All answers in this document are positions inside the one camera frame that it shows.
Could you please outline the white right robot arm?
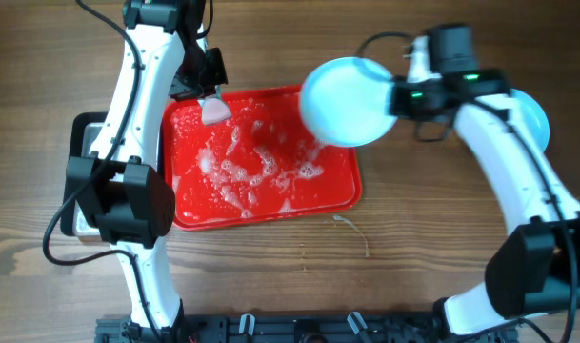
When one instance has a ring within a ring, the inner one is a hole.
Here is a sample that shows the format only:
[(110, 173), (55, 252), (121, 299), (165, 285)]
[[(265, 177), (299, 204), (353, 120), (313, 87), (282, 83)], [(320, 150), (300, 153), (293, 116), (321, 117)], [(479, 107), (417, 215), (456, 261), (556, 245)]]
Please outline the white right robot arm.
[(580, 310), (580, 203), (537, 146), (505, 75), (396, 77), (390, 110), (417, 123), (447, 118), (479, 162), (508, 230), (483, 282), (441, 301), (447, 335), (468, 340), (564, 312), (569, 340)]

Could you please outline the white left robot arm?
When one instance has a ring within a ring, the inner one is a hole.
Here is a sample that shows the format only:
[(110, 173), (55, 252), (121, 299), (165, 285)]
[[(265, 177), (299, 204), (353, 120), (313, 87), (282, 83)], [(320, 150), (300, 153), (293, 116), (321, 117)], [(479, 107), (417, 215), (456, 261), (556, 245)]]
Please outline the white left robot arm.
[(183, 303), (170, 276), (166, 237), (175, 214), (172, 187), (158, 170), (169, 100), (196, 100), (202, 121), (231, 116), (221, 86), (221, 52), (209, 48), (210, 1), (128, 1), (116, 26), (125, 43), (110, 108), (94, 141), (69, 159), (63, 205), (50, 221), (78, 235), (74, 218), (110, 246), (122, 265), (132, 311), (121, 324), (130, 342), (184, 342)]

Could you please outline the light blue plate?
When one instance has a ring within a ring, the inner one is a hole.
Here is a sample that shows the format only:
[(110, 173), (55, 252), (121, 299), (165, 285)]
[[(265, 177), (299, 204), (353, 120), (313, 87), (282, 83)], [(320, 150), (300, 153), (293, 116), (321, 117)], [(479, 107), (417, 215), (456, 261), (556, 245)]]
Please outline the light blue plate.
[(374, 142), (397, 121), (390, 113), (391, 79), (385, 67), (367, 58), (330, 60), (300, 90), (301, 121), (328, 145), (353, 148)]
[(545, 111), (534, 98), (523, 91), (512, 89), (511, 96), (520, 103), (527, 127), (538, 148), (545, 151), (550, 142), (550, 123)]

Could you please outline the pink sponge green scourer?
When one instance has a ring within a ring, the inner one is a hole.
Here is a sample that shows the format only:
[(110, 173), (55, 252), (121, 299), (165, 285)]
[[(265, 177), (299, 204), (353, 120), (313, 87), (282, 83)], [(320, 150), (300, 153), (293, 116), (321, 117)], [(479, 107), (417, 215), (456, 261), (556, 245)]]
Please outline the pink sponge green scourer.
[(209, 97), (200, 100), (202, 114), (201, 121), (204, 125), (214, 125), (232, 117), (230, 107), (217, 97)]

